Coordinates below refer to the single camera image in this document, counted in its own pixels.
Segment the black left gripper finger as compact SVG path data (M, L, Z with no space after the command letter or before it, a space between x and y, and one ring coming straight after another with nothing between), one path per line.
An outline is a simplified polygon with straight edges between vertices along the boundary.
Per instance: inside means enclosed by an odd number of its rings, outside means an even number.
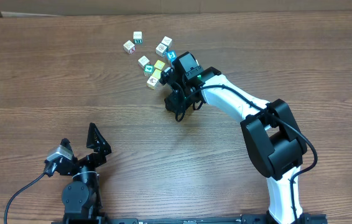
M60 143L61 146L65 147L67 149L67 151L73 155L73 150L72 150L72 147L71 147L71 144L70 144L70 141L67 139L67 138L63 138L61 140L61 143Z
M90 123L89 125L86 147L102 156L111 154L111 146L101 135L95 123Z

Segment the yellow block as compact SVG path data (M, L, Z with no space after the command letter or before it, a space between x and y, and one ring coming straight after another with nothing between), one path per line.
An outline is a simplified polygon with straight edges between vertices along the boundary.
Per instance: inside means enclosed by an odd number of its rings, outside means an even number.
M155 69L154 72L152 73L152 76L159 80L161 78L161 73L162 73L161 70Z
M165 62L161 60L157 60L156 63L154 64L154 68L158 70L162 70L165 67Z

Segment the white acorn picture block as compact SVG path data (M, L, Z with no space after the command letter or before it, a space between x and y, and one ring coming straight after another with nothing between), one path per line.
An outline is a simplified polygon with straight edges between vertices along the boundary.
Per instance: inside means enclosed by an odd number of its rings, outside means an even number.
M157 88L158 84L159 84L159 79L153 75L151 75L146 82L146 85L153 90Z

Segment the blue number five block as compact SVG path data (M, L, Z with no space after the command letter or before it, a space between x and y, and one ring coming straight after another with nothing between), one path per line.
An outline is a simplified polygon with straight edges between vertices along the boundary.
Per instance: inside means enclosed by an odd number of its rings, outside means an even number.
M176 58L176 53L173 50L170 50L166 53L167 61L169 64L171 64Z

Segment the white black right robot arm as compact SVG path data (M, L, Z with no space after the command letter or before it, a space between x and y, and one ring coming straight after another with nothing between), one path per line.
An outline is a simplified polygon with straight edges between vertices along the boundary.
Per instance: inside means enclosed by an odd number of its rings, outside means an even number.
M249 159L266 178L270 223L303 223L297 177L307 152L307 143L288 104L281 99L268 102L256 98L236 85L214 67L203 69L186 52L172 61L160 74L160 83L172 93L165 107L183 120L189 107L215 106L240 125Z

